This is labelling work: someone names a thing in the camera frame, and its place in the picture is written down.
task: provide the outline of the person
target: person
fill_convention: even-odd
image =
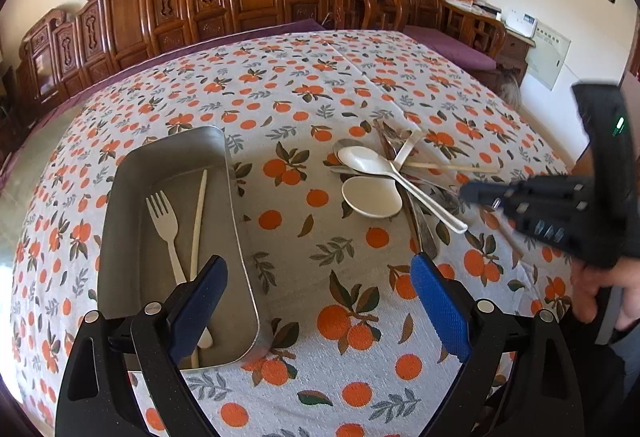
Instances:
[[[610,270],[572,261],[572,309],[560,322],[578,379],[588,436],[640,431],[640,260],[623,257]],[[600,288],[623,288],[622,308],[609,345],[585,344],[598,313]]]

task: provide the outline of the white plastic fork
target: white plastic fork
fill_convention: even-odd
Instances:
[[[171,267],[174,269],[174,277],[176,285],[184,283],[187,279],[184,276],[184,271],[178,260],[178,253],[175,251],[175,237],[178,234],[178,219],[175,217],[174,209],[166,198],[163,191],[160,194],[151,195],[146,198],[146,207],[149,209],[149,215],[151,220],[154,221],[154,226],[160,238],[167,243],[169,247],[169,258],[171,259]],[[208,349],[213,345],[213,338],[209,333],[209,329],[205,328],[198,346],[201,349]]]

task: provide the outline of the hand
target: hand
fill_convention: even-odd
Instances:
[[[591,323],[596,318],[595,296],[598,289],[614,285],[624,289],[616,329],[626,331],[640,319],[640,260],[622,257],[609,270],[588,267],[581,261],[572,260],[571,281],[574,285],[572,310],[582,323]]]

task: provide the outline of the metal tray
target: metal tray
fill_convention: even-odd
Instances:
[[[214,344],[199,349],[201,367],[248,362],[264,356],[273,334],[264,318],[264,295],[254,266],[242,258],[247,241],[242,216],[234,215],[235,175],[224,133],[193,128],[130,152],[115,175],[104,221],[98,309],[107,318],[130,316],[148,302],[164,301],[175,287],[167,244],[160,238],[145,197],[164,191],[178,219],[176,251],[189,277],[191,240],[202,171],[207,192],[202,212],[198,269],[213,254],[228,265],[228,286],[209,321]],[[180,368],[190,368],[188,358]],[[139,370],[135,360],[130,370]]]

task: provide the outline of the orange patterned tablecloth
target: orange patterned tablecloth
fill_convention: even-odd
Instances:
[[[185,377],[222,435],[415,436],[459,367],[415,297],[407,220],[350,211],[334,141],[380,151],[372,121],[421,128],[422,160],[495,165],[509,181],[565,168],[493,93],[396,32],[275,36],[183,56],[96,93],[51,156],[15,255],[12,326],[26,404],[52,424],[79,321],[95,308],[102,226],[125,155],[200,125],[224,128],[241,211],[275,317],[266,359]],[[443,186],[465,173],[430,175]],[[569,303],[563,255],[462,205],[469,233],[437,229],[445,276],[524,315]],[[431,219],[431,227],[436,222]],[[497,382],[508,369],[505,356]],[[150,428],[162,422],[132,375]]]

